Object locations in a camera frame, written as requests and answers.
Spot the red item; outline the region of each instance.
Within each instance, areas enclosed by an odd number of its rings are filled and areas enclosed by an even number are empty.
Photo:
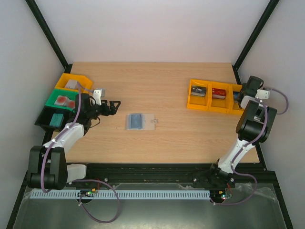
[[[212,88],[213,99],[225,99],[226,92],[224,89]]]
[[[69,108],[75,108],[75,101],[70,101],[69,103],[68,103],[68,105],[67,105],[67,107],[69,107]]]
[[[63,104],[66,101],[66,97],[65,96],[58,96],[56,102],[58,102],[59,104]]]

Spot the small box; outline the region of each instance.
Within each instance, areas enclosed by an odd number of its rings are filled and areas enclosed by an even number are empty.
[[[65,85],[65,88],[78,89],[77,80],[68,80],[67,84]]]
[[[234,99],[234,103],[238,103],[237,98],[239,96],[239,92],[233,92],[233,99]]]
[[[200,86],[192,85],[191,95],[205,97],[206,87],[200,87]]]
[[[213,99],[225,99],[226,92],[224,89],[212,88]]]
[[[69,100],[69,101],[67,102],[67,107],[68,107],[68,108],[71,108],[71,109],[75,109],[75,101]]]
[[[63,121],[63,114],[53,114],[50,126],[60,127]]]
[[[59,95],[59,96],[57,96],[57,99],[55,100],[54,105],[66,106],[67,101],[68,101],[68,97]]]

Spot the red box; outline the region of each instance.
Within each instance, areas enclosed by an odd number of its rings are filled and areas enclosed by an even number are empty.
[[[226,92],[224,89],[212,88],[212,98],[213,99],[225,99]]]

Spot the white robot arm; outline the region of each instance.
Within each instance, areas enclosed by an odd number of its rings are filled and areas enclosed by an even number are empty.
[[[108,106],[107,100],[102,100],[104,89],[96,89],[92,96],[89,94],[81,94],[81,101],[78,95],[75,99],[75,110],[78,104],[81,105],[79,116],[72,127],[72,120],[75,113],[71,113],[64,129],[58,134],[58,139],[52,139],[43,146],[34,146],[30,150],[27,183],[31,188],[41,187],[41,171],[44,169],[44,185],[48,189],[63,189],[66,183],[70,183],[77,179],[83,179],[86,176],[86,166],[82,164],[66,164],[65,154],[71,147],[88,132],[91,127],[92,119],[98,116],[115,115],[121,102],[110,101]],[[46,167],[42,168],[42,161],[46,150],[50,148]]]

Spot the cable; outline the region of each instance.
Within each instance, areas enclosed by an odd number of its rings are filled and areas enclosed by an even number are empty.
[[[103,184],[103,185],[106,185],[107,187],[109,187],[115,194],[115,197],[116,199],[118,200],[118,210],[115,214],[115,216],[108,220],[108,221],[102,221],[102,220],[99,220],[97,218],[95,218],[94,216],[92,216],[88,211],[87,209],[85,208],[85,206],[82,204],[81,202],[81,198],[84,196],[84,195],[81,195],[80,196],[80,201],[79,201],[79,206],[82,207],[82,209],[84,209],[84,211],[87,213],[87,215],[93,219],[95,222],[98,222],[98,223],[111,223],[111,222],[114,222],[118,217],[119,217],[119,214],[120,214],[120,211],[121,211],[121,203],[120,203],[120,199],[119,199],[119,196],[118,196],[118,193],[114,190],[113,187],[111,187],[109,184],[103,182],[103,181],[100,181],[100,180],[93,180],[93,179],[88,179],[88,180],[75,180],[73,182],[97,182],[97,183],[100,183],[100,184]]]
[[[246,199],[243,199],[239,202],[236,202],[236,203],[215,203],[212,199],[211,199],[211,202],[213,203],[213,205],[221,205],[221,206],[232,206],[232,205],[240,205],[244,202],[246,202],[248,199],[250,199],[256,192],[257,190],[257,180],[256,178],[251,175],[251,174],[246,174],[246,173],[238,173],[235,171],[234,169],[234,161],[236,160],[236,158],[241,154],[241,152],[244,150],[245,147],[247,147],[248,145],[250,144],[253,144],[255,143],[257,140],[260,139],[260,137],[263,135],[265,129],[266,129],[266,126],[267,126],[267,120],[268,120],[268,110],[267,110],[267,106],[262,102],[262,100],[257,100],[259,101],[259,103],[261,103],[264,107],[264,111],[265,111],[265,114],[264,114],[264,117],[265,117],[265,120],[264,120],[264,124],[263,124],[263,128],[261,130],[261,132],[259,133],[259,135],[252,141],[246,143],[238,152],[237,154],[233,157],[232,159],[232,164],[231,164],[231,169],[232,171],[237,174],[237,175],[240,175],[240,176],[245,176],[245,177],[251,177],[253,180],[254,180],[254,188],[253,188],[253,192],[246,198]]]
[[[84,89],[85,91],[88,91],[88,92],[93,93],[93,90],[90,90],[90,89],[88,89],[88,88],[85,88],[85,87],[83,87],[81,84],[80,84],[80,86],[81,86],[81,88]]]
[[[80,111],[81,111],[81,84],[79,82],[77,82],[78,85],[78,101],[79,101],[79,105],[78,105],[78,109],[77,109],[77,113],[76,116],[72,122],[72,124],[69,126],[69,128],[64,128],[64,130],[62,130],[55,138],[54,141],[52,141],[52,143],[49,145],[49,147],[46,150],[46,153],[44,155],[43,161],[42,161],[42,166],[41,166],[41,178],[40,178],[40,185],[41,185],[41,189],[44,193],[48,193],[51,191],[51,189],[46,190],[44,187],[44,170],[47,164],[47,158],[49,155],[49,152],[52,148],[52,146],[55,144],[55,142],[64,134],[68,131],[68,129],[72,128],[74,126],[74,124],[76,123],[76,120],[78,118],[78,116],[80,115]]]
[[[95,127],[95,126],[97,126],[98,124],[100,124],[100,123],[101,123],[100,118],[99,118],[99,117],[97,117],[97,119],[99,120],[99,122],[98,122],[97,124],[93,125],[93,126],[90,126],[90,127],[89,127],[89,129],[90,129],[90,128],[92,128],[92,127]]]
[[[281,92],[281,91],[279,91],[279,90],[277,90],[277,89],[275,89],[275,88],[272,88],[272,87],[264,87],[264,89],[266,89],[266,90],[268,90],[268,91],[275,91],[275,92],[281,94],[281,95],[285,98],[285,100],[286,100],[286,108],[285,108],[285,110],[284,110],[283,112],[277,113],[277,115],[282,115],[282,114],[286,113],[286,111],[288,110],[288,107],[289,107],[288,97],[287,97],[283,92]]]

